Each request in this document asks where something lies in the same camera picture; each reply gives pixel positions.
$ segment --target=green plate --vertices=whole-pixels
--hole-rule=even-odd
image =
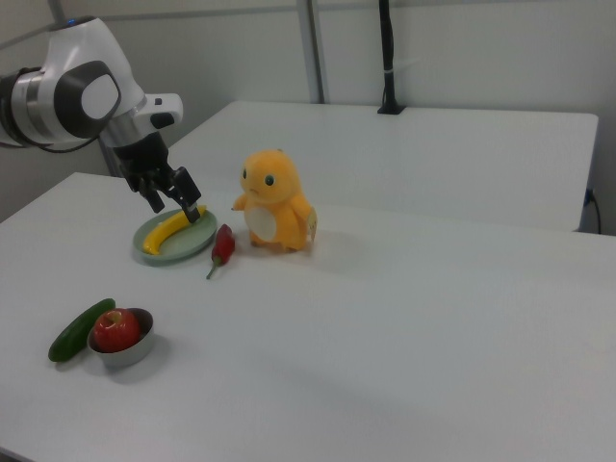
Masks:
[[[181,209],[160,214],[146,221],[137,230],[133,237],[133,246],[143,260],[148,262],[171,262],[173,260],[181,260],[200,252],[212,241],[217,230],[216,217],[206,211],[205,214],[191,226],[184,228],[182,231],[166,239],[161,244],[160,255],[145,253],[143,251],[143,241],[145,241],[150,231],[178,212],[181,212]]]

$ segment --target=stuffed toy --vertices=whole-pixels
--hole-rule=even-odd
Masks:
[[[244,162],[244,190],[233,210],[244,211],[253,245],[280,244],[301,250],[317,233],[317,213],[301,189],[291,158],[280,149],[255,152]]]

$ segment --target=red chili pepper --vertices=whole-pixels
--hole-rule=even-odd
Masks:
[[[233,232],[228,225],[223,224],[216,234],[216,241],[212,249],[212,262],[214,262],[214,266],[208,273],[207,279],[212,277],[216,268],[225,265],[229,261],[234,250],[235,239],[233,238]]]

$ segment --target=banana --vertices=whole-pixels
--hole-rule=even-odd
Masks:
[[[197,210],[199,214],[203,216],[207,207],[205,205],[197,206]],[[160,255],[160,248],[162,243],[177,233],[178,231],[183,230],[184,228],[189,227],[191,223],[189,219],[186,218],[184,212],[178,212],[175,215],[167,218],[165,221],[159,223],[143,240],[143,251],[145,253],[149,253],[150,255]]]

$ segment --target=wall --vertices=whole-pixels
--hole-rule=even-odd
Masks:
[[[41,65],[47,53],[45,31],[53,23],[46,0],[2,0],[0,75]],[[74,171],[108,172],[96,145],[63,155],[0,148],[0,221]]]
[[[178,93],[171,144],[231,101],[316,102],[305,2],[63,0],[64,14],[101,17],[146,92]]]
[[[42,64],[53,10],[101,17],[144,91],[182,97],[182,124],[163,131],[169,145],[237,99],[318,100],[304,1],[2,0],[0,74]],[[63,155],[1,149],[0,221],[74,171],[108,174],[96,144]]]
[[[597,190],[603,231],[616,234],[616,2],[392,4],[398,5],[391,9],[398,101],[600,117],[590,185]],[[380,105],[376,2],[319,0],[318,7],[326,100]],[[595,226],[588,209],[582,229]]]

